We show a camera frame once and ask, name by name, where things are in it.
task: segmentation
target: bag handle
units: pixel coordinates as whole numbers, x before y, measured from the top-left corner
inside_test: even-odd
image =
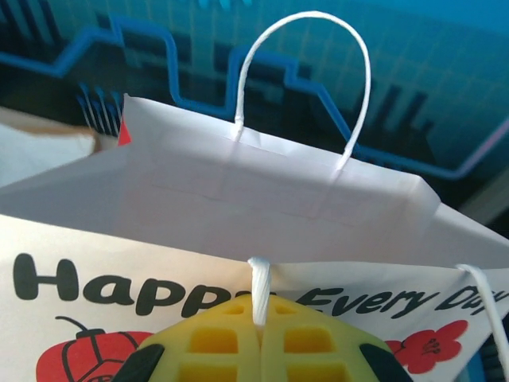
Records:
[[[267,38],[269,38],[269,36],[276,30],[280,29],[282,26],[286,24],[289,24],[292,21],[299,20],[301,18],[323,18],[325,20],[332,21],[337,25],[342,26],[356,39],[364,57],[364,66],[366,67],[366,81],[365,81],[366,83],[364,86],[363,102],[360,108],[359,118],[357,119],[357,122],[353,128],[352,135],[348,140],[346,146],[344,147],[343,155],[341,155],[341,157],[338,159],[338,162],[336,163],[336,168],[333,176],[333,179],[335,181],[337,176],[339,176],[339,174],[341,173],[341,170],[344,168],[344,165],[346,165],[348,159],[350,159],[350,157],[352,156],[353,148],[357,143],[357,139],[363,127],[364,120],[366,119],[367,106],[369,104],[369,95],[371,92],[371,63],[369,60],[369,54],[367,52],[366,44],[364,43],[363,38],[359,35],[359,33],[357,33],[357,31],[351,25],[349,25],[344,20],[337,18],[336,16],[327,14],[325,12],[320,12],[317,10],[310,10],[307,12],[300,12],[298,14],[291,14],[290,16],[287,16],[279,21],[276,21],[272,26],[267,28],[265,32],[263,32],[260,35],[260,37],[256,39],[254,44],[249,49],[249,52],[247,52],[242,68],[240,69],[239,87],[237,89],[237,106],[235,110],[235,126],[236,126],[235,141],[238,142],[240,140],[244,130],[244,88],[246,87],[247,71],[249,70],[249,67],[253,60],[253,57],[255,56],[256,51],[258,50],[260,45]]]

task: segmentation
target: blue line pattern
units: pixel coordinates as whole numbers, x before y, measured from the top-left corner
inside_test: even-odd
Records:
[[[248,47],[232,49],[228,58],[227,90],[223,106],[202,103],[181,96],[178,77],[177,47],[172,34],[165,28],[147,21],[138,21],[123,16],[110,16],[111,30],[96,26],[86,26],[81,33],[61,52],[51,64],[29,58],[18,57],[9,53],[0,53],[0,63],[32,72],[63,78],[71,68],[95,43],[101,42],[118,47],[125,47],[123,32],[136,33],[145,37],[161,39],[166,47],[168,65],[169,93],[175,104],[184,109],[213,115],[221,119],[232,119],[235,113],[235,94],[238,86],[238,73]],[[336,127],[345,139],[349,139],[351,131],[339,113],[334,101],[322,84],[298,77],[299,62],[296,59],[274,53],[256,53],[254,61],[285,71],[284,85],[288,89],[315,95],[323,103]],[[509,123],[495,130],[465,161],[455,170],[448,170],[428,163],[404,158],[381,150],[356,145],[354,154],[392,168],[405,168],[419,173],[455,180],[466,176],[509,131]]]

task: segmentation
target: gift bag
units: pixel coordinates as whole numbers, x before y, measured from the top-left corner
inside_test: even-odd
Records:
[[[247,69],[263,59],[255,50],[303,17],[347,28],[367,64],[341,156],[243,126]],[[286,83],[296,73],[287,68]],[[111,380],[150,333],[248,293],[253,256],[271,262],[273,293],[380,337],[413,380],[453,380],[493,331],[505,366],[509,242],[444,206],[420,177],[349,158],[370,82],[350,25],[293,15],[247,53],[235,123],[126,97],[130,145],[0,192],[3,213],[79,229],[0,216],[4,379]],[[57,186],[93,197],[13,207]],[[458,263],[488,269],[489,286]]]

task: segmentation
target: red flower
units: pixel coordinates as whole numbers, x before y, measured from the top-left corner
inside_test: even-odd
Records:
[[[409,336],[405,341],[386,341],[399,363],[408,366],[410,374],[431,371],[437,362],[449,361],[461,351],[456,339],[467,329],[464,320],[451,322],[434,330],[422,330]]]

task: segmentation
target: happy every day text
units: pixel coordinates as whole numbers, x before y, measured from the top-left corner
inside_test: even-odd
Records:
[[[63,301],[74,301],[80,296],[78,272],[74,263],[68,259],[62,259],[58,263],[55,275],[39,275],[33,257],[22,253],[14,260],[13,277],[14,290],[22,300],[37,298],[41,284],[54,285],[58,297]],[[197,285],[188,292],[179,283],[159,279],[147,279],[137,295],[132,296],[131,283],[130,279],[122,276],[100,275],[85,283],[81,293],[86,300],[96,304],[134,305],[138,316],[146,316],[158,306],[173,306],[184,302],[181,311],[183,318],[191,317],[200,310],[216,306],[232,297],[230,291],[218,286]],[[165,291],[164,298],[158,297],[162,291]],[[235,297],[249,293],[239,291],[235,293]],[[496,301],[509,297],[505,290],[493,294]],[[309,290],[296,301],[320,311],[332,305],[332,316],[340,316],[348,311],[355,311],[357,314],[387,312],[393,319],[404,317],[430,302],[436,304],[435,310],[471,310],[472,316],[484,310],[475,286],[466,286],[445,298],[438,298],[439,295],[440,292],[427,294],[423,291],[403,290],[350,296],[344,293],[344,288],[337,287]]]

